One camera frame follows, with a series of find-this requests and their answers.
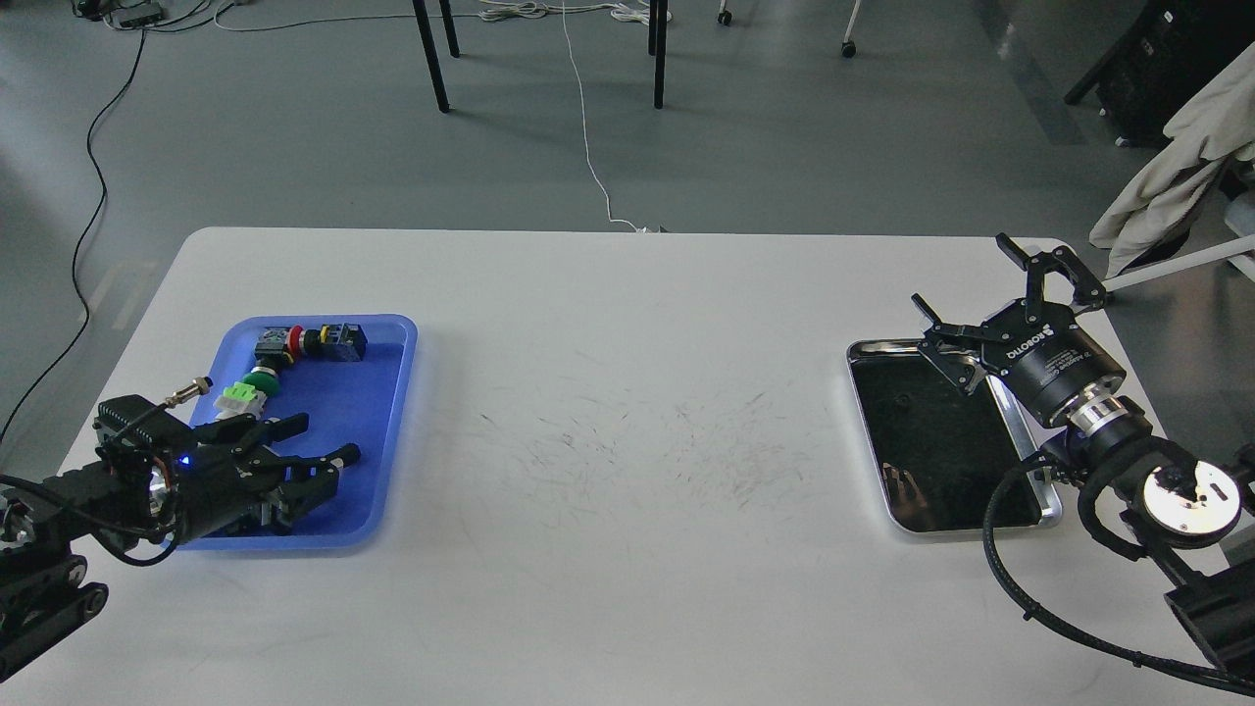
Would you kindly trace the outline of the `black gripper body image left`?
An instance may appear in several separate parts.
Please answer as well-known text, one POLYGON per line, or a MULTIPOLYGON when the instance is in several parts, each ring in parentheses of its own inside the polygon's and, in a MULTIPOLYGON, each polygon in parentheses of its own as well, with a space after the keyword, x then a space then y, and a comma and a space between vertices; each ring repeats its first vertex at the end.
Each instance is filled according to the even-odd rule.
POLYGON ((147 461, 153 540, 184 544, 241 519, 279 487, 285 474, 269 448, 198 446, 182 456, 147 461))

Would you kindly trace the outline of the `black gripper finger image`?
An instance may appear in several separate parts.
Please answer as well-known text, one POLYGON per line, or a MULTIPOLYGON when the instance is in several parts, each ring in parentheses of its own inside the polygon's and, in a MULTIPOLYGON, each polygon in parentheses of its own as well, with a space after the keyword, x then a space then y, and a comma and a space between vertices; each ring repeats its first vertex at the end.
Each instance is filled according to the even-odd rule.
POLYGON ((260 472, 276 478, 264 493, 271 507, 271 520, 301 520, 339 492, 345 468, 361 460, 356 443, 346 443, 323 456, 275 456, 260 461, 260 472))
POLYGON ((1007 233, 998 233, 994 240, 999 250, 1027 273, 1027 295, 1022 298, 1022 308, 1024 322, 1028 325, 1035 325, 1044 317, 1047 303, 1044 283, 1049 275, 1063 276, 1073 286, 1071 301, 1073 313, 1088 313, 1106 307, 1108 301, 1106 287, 1071 247, 1059 246, 1057 250, 1028 255, 1007 233))
POLYGON ((927 359, 927 362, 936 367, 951 384, 965 396, 973 396, 981 379, 993 374, 996 377, 1010 375, 1009 365, 999 362, 986 362, 981 346, 986 341, 1004 341, 1010 334, 996 326, 996 319, 1001 317, 1008 303, 1003 308, 990 313, 981 325, 949 325, 943 322, 940 316, 929 306, 927 300, 920 293, 912 293, 911 301, 920 313, 927 319, 927 327, 924 330, 922 340, 917 344, 919 354, 927 359))
POLYGON ((256 446, 297 436, 307 430, 309 423, 309 413, 295 413, 295 415, 282 419, 264 420, 242 413, 242 415, 202 425, 201 443, 202 445, 225 446, 232 456, 245 456, 256 446))

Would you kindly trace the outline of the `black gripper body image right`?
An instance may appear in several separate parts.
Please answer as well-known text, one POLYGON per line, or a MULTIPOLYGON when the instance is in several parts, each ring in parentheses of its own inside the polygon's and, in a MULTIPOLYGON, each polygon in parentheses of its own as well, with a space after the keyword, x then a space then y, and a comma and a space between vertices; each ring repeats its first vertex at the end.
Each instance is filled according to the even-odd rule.
POLYGON ((991 375, 1001 379, 1040 428, 1059 428, 1067 408, 1087 387, 1116 390, 1127 376, 1072 313, 1023 313, 990 319, 991 375))

